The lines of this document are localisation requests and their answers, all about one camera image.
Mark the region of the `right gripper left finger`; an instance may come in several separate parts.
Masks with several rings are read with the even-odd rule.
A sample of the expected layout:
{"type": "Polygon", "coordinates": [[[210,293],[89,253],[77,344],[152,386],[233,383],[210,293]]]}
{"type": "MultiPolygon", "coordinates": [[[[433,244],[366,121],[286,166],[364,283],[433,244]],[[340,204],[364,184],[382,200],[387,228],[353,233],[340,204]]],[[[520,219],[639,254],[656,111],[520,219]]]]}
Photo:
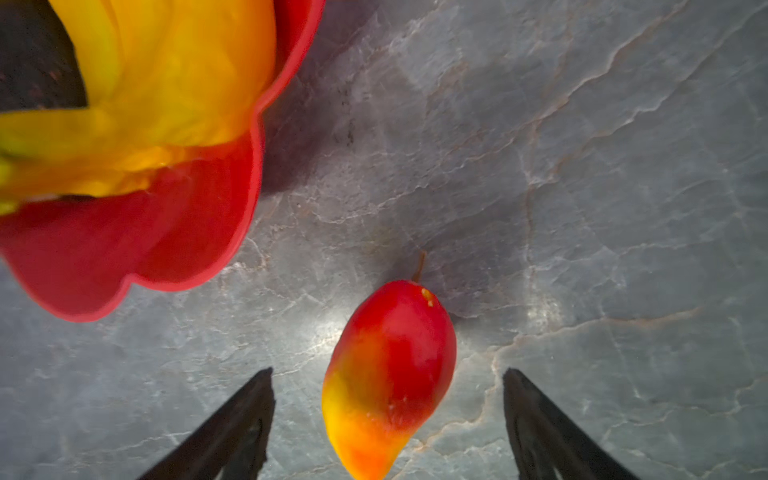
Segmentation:
{"type": "Polygon", "coordinates": [[[272,368],[257,372],[143,479],[256,479],[275,412],[272,368]]]}

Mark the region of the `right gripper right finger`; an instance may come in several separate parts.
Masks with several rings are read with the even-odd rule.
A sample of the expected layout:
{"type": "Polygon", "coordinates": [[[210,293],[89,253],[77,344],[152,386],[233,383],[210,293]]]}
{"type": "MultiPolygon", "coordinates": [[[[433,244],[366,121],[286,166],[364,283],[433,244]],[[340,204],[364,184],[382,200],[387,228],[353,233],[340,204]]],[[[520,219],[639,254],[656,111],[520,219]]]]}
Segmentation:
{"type": "Polygon", "coordinates": [[[521,479],[637,480],[518,369],[503,375],[503,402],[521,479]]]}

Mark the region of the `red-yellow mango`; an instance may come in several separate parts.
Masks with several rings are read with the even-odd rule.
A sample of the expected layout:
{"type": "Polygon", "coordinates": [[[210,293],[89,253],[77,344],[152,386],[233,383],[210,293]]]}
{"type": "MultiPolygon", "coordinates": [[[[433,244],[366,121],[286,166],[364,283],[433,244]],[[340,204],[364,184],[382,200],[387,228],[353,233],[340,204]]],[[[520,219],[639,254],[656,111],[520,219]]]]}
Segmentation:
{"type": "Polygon", "coordinates": [[[356,308],[324,376],[327,437],[354,479],[385,478],[452,382],[455,329],[422,272],[382,285],[356,308]]]}

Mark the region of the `yellow fake banana bunch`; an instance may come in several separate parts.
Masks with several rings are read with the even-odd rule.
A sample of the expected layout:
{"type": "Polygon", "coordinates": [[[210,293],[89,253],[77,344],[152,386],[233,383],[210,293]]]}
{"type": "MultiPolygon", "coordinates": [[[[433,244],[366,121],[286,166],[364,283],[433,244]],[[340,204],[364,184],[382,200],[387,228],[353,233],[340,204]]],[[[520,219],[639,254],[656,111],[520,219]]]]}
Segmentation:
{"type": "Polygon", "coordinates": [[[148,188],[249,129],[277,61],[270,1],[56,1],[83,108],[1,117],[1,211],[148,188]]]}

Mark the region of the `dark fake avocado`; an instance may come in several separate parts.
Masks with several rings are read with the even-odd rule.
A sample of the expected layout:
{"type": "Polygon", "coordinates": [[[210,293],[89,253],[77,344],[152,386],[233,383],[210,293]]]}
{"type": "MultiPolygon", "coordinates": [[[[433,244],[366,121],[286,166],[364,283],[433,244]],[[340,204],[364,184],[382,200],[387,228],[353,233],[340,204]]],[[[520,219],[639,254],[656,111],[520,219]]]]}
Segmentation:
{"type": "Polygon", "coordinates": [[[48,1],[1,3],[1,111],[82,108],[73,44],[48,1]]]}

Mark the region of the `red flower-shaped fruit bowl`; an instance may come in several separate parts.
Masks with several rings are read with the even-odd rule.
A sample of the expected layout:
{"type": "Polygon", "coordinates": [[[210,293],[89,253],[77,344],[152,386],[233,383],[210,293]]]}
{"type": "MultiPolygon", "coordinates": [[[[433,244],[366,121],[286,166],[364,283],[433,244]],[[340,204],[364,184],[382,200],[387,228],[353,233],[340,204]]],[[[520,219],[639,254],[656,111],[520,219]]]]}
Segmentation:
{"type": "Polygon", "coordinates": [[[264,111],[286,89],[322,18],[321,1],[279,1],[277,75],[248,134],[166,169],[124,196],[56,200],[1,221],[1,253],[27,294],[52,315],[93,322],[132,285],[175,292],[214,277],[250,228],[262,184],[264,111]]]}

